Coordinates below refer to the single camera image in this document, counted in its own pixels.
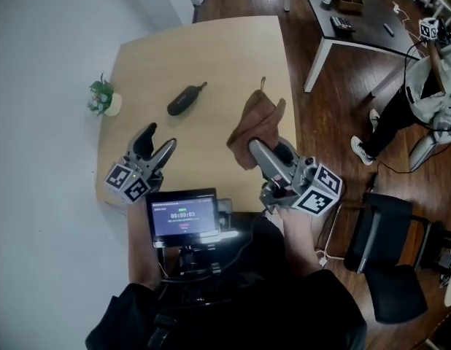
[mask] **gray jacket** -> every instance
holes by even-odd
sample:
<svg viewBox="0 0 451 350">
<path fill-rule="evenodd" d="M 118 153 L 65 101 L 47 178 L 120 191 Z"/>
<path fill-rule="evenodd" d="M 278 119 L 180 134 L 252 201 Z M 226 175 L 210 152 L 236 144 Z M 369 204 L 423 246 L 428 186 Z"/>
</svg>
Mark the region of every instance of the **gray jacket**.
<svg viewBox="0 0 451 350">
<path fill-rule="evenodd" d="M 410 88 L 414 103 L 409 105 L 414 115 L 424 123 L 432 123 L 438 114 L 451 120 L 451 45 L 439 51 L 441 53 L 440 77 L 445 93 L 438 92 L 427 98 L 420 99 L 423 85 L 431 70 L 429 57 L 416 62 L 406 74 L 406 87 Z"/>
</svg>

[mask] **office chair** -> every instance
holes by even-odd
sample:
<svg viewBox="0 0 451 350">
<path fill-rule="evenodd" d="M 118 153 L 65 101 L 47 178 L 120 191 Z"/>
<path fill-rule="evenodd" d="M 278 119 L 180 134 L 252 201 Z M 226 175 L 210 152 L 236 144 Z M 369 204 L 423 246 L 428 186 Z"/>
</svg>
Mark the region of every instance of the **office chair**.
<svg viewBox="0 0 451 350">
<path fill-rule="evenodd" d="M 375 319 L 383 324 L 400 324 L 415 319 L 427 310 L 427 303 L 411 265 L 397 265 L 412 220 L 424 227 L 423 241 L 415 260 L 418 266 L 431 229 L 430 222 L 412 215 L 412 203 L 399 198 L 365 193 L 362 202 L 342 201 L 337 209 L 328 247 L 337 216 L 342 207 L 359 210 L 355 231 L 344 266 L 364 273 L 373 301 Z"/>
</svg>

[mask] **black strap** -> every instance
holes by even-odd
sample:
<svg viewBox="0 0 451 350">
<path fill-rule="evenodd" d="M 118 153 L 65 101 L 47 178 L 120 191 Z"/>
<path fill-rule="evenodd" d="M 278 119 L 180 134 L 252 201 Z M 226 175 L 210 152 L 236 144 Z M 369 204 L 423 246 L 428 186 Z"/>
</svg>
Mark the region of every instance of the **black strap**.
<svg viewBox="0 0 451 350">
<path fill-rule="evenodd" d="M 177 327 L 177 320 L 167 315 L 157 314 L 154 324 L 157 327 L 147 342 L 149 350 L 159 350 L 161 348 L 169 333 Z"/>
<path fill-rule="evenodd" d="M 407 99 L 409 100 L 409 103 L 415 104 L 414 98 L 412 97 L 412 92 L 410 91 L 410 87 L 406 87 L 406 93 L 407 93 Z"/>
</svg>

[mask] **small plant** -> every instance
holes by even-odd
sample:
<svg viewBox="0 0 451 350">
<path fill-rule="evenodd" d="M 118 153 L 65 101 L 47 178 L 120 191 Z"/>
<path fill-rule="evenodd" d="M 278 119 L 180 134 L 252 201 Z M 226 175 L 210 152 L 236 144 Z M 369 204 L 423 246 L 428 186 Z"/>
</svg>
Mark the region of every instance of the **small plant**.
<svg viewBox="0 0 451 350">
<path fill-rule="evenodd" d="M 88 108 L 96 115 L 104 113 L 112 103 L 114 94 L 113 86 L 106 80 L 96 80 L 89 88 L 91 90 L 91 100 L 88 102 Z"/>
</svg>

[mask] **display screen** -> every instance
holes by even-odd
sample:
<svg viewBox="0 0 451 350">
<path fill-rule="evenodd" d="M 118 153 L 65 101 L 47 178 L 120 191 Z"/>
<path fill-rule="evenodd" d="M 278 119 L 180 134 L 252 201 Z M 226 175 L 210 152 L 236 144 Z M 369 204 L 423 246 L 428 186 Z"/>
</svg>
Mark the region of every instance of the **display screen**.
<svg viewBox="0 0 451 350">
<path fill-rule="evenodd" d="M 212 197 L 151 203 L 157 236 L 208 233 L 217 230 Z"/>
</svg>

